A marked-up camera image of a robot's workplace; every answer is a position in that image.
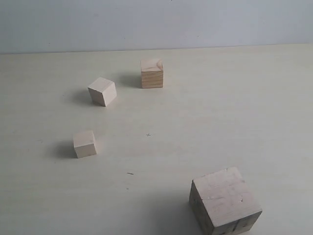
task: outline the wooden block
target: wooden block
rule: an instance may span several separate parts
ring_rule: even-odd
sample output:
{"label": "wooden block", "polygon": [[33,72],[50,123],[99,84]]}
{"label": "wooden block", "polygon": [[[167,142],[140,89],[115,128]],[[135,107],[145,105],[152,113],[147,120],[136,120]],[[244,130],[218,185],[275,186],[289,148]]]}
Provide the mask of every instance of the wooden block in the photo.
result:
{"label": "wooden block", "polygon": [[262,213],[235,167],[194,179],[189,203],[205,235],[237,235]]}
{"label": "wooden block", "polygon": [[99,77],[91,83],[88,90],[93,102],[102,106],[107,106],[116,98],[115,83],[103,77]]}
{"label": "wooden block", "polygon": [[84,131],[74,135],[74,149],[77,158],[97,154],[93,132]]}
{"label": "wooden block", "polygon": [[142,88],[163,87],[163,64],[160,59],[141,60]]}

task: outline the table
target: table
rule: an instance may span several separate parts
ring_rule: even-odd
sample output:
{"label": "table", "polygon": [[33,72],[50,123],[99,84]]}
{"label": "table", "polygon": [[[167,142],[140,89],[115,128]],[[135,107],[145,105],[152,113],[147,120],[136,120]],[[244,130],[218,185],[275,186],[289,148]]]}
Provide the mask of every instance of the table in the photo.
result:
{"label": "table", "polygon": [[[163,89],[140,88],[150,57]],[[312,232],[313,44],[0,55],[0,81],[0,234],[200,235],[191,181],[230,166],[263,207],[247,234]]]}

